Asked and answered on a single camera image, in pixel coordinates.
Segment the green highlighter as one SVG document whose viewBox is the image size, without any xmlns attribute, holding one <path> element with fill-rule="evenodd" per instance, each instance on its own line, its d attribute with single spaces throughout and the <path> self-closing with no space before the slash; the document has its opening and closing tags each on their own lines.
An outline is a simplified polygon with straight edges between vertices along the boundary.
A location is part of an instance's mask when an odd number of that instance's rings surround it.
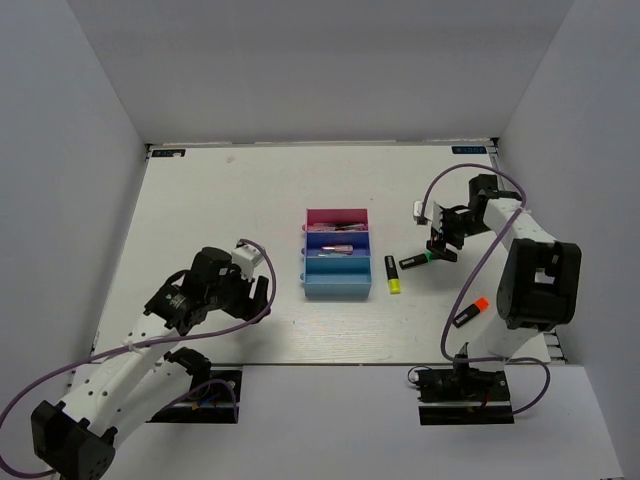
<svg viewBox="0 0 640 480">
<path fill-rule="evenodd" d="M 435 260 L 436 257 L 431 251 L 425 251 L 424 253 L 414 255 L 405 259 L 401 259 L 398 265 L 401 270 L 409 270 L 425 264 L 428 264 Z"/>
</svg>

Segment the blue pen refill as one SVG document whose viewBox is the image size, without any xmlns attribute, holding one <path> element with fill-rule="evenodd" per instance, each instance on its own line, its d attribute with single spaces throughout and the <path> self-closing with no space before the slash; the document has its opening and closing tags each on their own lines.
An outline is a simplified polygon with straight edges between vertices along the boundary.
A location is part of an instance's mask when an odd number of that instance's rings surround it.
<svg viewBox="0 0 640 480">
<path fill-rule="evenodd" d="M 313 232 L 358 232 L 366 231 L 365 224 L 317 224 L 310 227 Z"/>
</svg>

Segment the pink eraser capsule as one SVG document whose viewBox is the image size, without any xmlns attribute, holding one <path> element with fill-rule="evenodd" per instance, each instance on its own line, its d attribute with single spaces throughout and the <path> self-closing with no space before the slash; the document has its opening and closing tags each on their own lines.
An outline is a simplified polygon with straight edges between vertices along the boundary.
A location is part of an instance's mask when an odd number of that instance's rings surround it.
<svg viewBox="0 0 640 480">
<path fill-rule="evenodd" d="M 351 255 L 354 247 L 350 244 L 326 245 L 321 247 L 323 253 Z"/>
</svg>

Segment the green eraser capsule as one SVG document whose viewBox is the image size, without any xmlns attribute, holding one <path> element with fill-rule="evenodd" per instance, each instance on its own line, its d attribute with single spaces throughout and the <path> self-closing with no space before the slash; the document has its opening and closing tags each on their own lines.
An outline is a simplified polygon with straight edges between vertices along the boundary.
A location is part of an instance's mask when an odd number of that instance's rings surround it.
<svg viewBox="0 0 640 480">
<path fill-rule="evenodd" d="M 345 253 L 338 253 L 338 252 L 320 252 L 317 254 L 317 257 L 319 258 L 341 258 L 341 257 L 348 257 L 349 254 L 345 254 Z"/>
</svg>

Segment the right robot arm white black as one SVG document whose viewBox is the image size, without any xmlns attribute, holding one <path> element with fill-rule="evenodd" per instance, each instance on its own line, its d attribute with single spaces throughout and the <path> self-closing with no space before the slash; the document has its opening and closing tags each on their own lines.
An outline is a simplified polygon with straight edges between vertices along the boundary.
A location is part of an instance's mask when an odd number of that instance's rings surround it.
<svg viewBox="0 0 640 480">
<path fill-rule="evenodd" d="M 465 289 L 498 247 L 507 253 L 496 288 L 494 318 L 458 353 L 442 353 L 454 364 L 466 363 L 453 371 L 451 384 L 459 396 L 472 399 L 488 385 L 485 371 L 500 370 L 530 340 L 572 321 L 582 251 L 546 232 L 529 212 L 524 190 L 501 189 L 495 175 L 472 178 L 465 205 L 446 208 L 424 202 L 423 206 L 431 211 L 427 249 L 437 260 L 454 262 L 468 238 L 493 233 Z"/>
</svg>

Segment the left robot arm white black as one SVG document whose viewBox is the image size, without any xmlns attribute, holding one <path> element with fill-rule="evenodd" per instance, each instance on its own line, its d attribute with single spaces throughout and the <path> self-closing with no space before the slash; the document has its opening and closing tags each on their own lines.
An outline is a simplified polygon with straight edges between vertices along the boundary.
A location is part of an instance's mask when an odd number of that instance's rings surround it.
<svg viewBox="0 0 640 480">
<path fill-rule="evenodd" d="M 185 343 L 197 339 L 194 328 L 213 311 L 240 328 L 269 314 L 275 279 L 255 273 L 267 259 L 263 247 L 241 239 L 230 252 L 202 248 L 188 269 L 170 275 L 121 347 L 57 403 L 35 408 L 36 456 L 63 479 L 100 479 L 127 437 L 162 409 L 206 397 L 213 386 L 231 391 L 212 376 L 211 361 Z"/>
</svg>

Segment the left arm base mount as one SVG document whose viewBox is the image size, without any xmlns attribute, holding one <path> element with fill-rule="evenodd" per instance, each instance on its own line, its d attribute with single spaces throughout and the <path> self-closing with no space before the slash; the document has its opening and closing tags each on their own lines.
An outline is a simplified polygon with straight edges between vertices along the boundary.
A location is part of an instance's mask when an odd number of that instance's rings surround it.
<svg viewBox="0 0 640 480">
<path fill-rule="evenodd" d="M 242 369 L 211 370 L 210 377 L 229 384 L 235 398 L 222 384 L 204 387 L 198 393 L 156 413 L 149 423 L 158 424 L 236 424 L 240 413 Z"/>
</svg>

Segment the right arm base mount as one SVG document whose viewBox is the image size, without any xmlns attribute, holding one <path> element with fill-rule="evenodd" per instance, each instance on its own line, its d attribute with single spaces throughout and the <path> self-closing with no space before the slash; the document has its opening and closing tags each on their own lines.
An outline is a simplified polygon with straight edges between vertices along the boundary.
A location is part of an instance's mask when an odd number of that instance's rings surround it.
<svg viewBox="0 0 640 480">
<path fill-rule="evenodd" d="M 503 371 L 485 372 L 468 364 L 451 368 L 417 366 L 408 371 L 407 380 L 418 392 L 421 426 L 514 423 Z"/>
</svg>

